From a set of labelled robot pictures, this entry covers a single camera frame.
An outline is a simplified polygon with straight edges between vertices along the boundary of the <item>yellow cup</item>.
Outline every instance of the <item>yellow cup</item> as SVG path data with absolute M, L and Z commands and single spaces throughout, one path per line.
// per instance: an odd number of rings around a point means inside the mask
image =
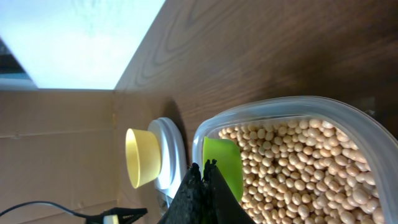
M 136 189 L 160 174 L 162 165 L 160 147 L 150 131 L 128 129 L 126 133 L 127 171 Z

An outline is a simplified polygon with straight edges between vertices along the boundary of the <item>bright light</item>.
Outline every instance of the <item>bright light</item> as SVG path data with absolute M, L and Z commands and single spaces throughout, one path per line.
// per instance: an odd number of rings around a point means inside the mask
M 164 0 L 0 1 L 0 36 L 39 88 L 112 90 Z

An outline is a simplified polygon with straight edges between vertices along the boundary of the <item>wood grain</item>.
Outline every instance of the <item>wood grain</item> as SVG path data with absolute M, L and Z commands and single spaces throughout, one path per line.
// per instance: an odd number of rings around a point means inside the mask
M 317 95 L 375 111 L 397 137 L 397 11 L 397 1 L 169 0 L 117 85 L 117 135 L 169 116 L 191 162 L 197 127 L 217 113 Z

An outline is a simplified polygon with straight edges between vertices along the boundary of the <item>plastic container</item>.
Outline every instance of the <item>plastic container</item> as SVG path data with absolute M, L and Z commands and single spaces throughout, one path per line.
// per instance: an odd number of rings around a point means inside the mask
M 386 223 L 398 223 L 398 142 L 381 124 L 345 103 L 314 96 L 263 100 L 237 106 L 203 122 L 195 133 L 193 161 L 202 165 L 203 138 L 219 138 L 223 127 L 283 119 L 319 118 L 346 133 L 372 170 Z

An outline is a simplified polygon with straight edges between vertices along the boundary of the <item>green measuring cup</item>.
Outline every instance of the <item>green measuring cup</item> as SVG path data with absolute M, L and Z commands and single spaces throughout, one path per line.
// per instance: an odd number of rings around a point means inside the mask
M 239 147 L 228 139 L 210 139 L 205 137 L 203 143 L 203 164 L 207 160 L 216 159 L 217 167 L 223 175 L 235 199 L 240 201 L 243 196 L 243 171 Z

